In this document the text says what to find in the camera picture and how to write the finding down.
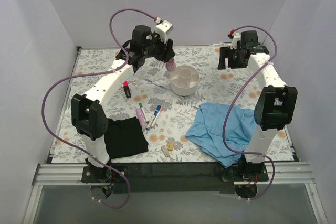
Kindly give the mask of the white round divided organizer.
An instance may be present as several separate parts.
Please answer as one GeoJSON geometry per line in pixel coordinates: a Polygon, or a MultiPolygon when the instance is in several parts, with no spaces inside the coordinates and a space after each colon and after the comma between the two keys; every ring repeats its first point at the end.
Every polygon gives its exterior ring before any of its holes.
{"type": "Polygon", "coordinates": [[[170,84],[174,93],[179,96],[189,96],[198,89],[199,73],[192,66],[182,65],[170,74],[170,84]]]}

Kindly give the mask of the pink black highlighter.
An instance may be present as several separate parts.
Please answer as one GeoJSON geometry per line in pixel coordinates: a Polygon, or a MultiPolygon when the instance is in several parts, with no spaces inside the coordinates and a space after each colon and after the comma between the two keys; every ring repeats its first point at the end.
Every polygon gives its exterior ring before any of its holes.
{"type": "Polygon", "coordinates": [[[129,84],[127,81],[123,83],[123,89],[124,89],[126,98],[128,99],[131,98],[131,91],[130,91],[129,84]]]}

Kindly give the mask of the blue capped marker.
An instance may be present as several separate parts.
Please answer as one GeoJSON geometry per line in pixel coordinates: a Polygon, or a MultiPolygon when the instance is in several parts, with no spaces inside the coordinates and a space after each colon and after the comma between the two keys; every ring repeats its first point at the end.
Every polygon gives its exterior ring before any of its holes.
{"type": "Polygon", "coordinates": [[[156,118],[156,116],[157,116],[157,114],[158,114],[160,108],[161,108],[160,105],[158,105],[158,106],[156,107],[156,110],[154,111],[153,116],[151,117],[151,119],[149,120],[149,123],[147,124],[146,130],[149,130],[149,129],[151,128],[151,125],[152,125],[152,123],[154,122],[154,119],[156,118]]]}

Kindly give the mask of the orange capped marker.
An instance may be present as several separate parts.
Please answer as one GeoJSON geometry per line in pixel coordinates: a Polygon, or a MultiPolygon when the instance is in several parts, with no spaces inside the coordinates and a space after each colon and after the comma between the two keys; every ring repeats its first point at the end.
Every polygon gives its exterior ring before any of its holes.
{"type": "Polygon", "coordinates": [[[154,121],[153,121],[152,124],[151,124],[151,128],[154,128],[154,127],[155,127],[155,124],[156,124],[156,122],[157,122],[157,120],[158,120],[158,118],[159,118],[159,116],[160,116],[162,110],[163,110],[163,107],[161,107],[161,108],[159,109],[157,115],[155,116],[154,121]]]}

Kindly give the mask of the light pink highlighter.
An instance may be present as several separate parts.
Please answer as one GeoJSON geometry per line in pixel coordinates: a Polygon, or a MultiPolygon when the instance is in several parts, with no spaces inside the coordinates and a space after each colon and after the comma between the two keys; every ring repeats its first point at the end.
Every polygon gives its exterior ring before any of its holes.
{"type": "Polygon", "coordinates": [[[145,119],[143,117],[143,114],[140,108],[136,108],[136,115],[140,122],[140,125],[144,128],[146,126],[146,122],[145,122],[145,119]]]}

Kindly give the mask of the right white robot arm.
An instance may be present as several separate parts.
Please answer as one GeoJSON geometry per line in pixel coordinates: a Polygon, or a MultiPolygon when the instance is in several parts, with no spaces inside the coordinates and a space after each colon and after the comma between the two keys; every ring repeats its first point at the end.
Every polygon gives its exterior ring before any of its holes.
{"type": "Polygon", "coordinates": [[[267,150],[280,130],[293,118],[298,91],[288,86],[276,72],[268,49],[258,41],[257,27],[246,26],[233,29],[228,37],[231,45],[220,49],[219,69],[225,67],[250,68],[261,88],[261,94],[254,109],[256,130],[248,147],[239,151],[239,161],[229,168],[221,168],[221,179],[268,180],[265,160],[267,150]]]}

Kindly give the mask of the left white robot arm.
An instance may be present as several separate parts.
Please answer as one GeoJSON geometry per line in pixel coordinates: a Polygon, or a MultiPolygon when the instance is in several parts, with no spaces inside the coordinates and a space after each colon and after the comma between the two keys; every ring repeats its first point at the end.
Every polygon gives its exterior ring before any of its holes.
{"type": "Polygon", "coordinates": [[[135,26],[132,38],[125,42],[108,73],[84,94],[71,99],[71,122],[82,135],[86,149],[93,156],[86,159],[90,174],[98,181],[111,178],[111,158],[106,149],[108,118],[105,108],[121,85],[144,65],[147,58],[154,57],[165,63],[168,71],[176,68],[173,40],[168,38],[173,25],[163,21],[151,29],[145,25],[135,26]]]}

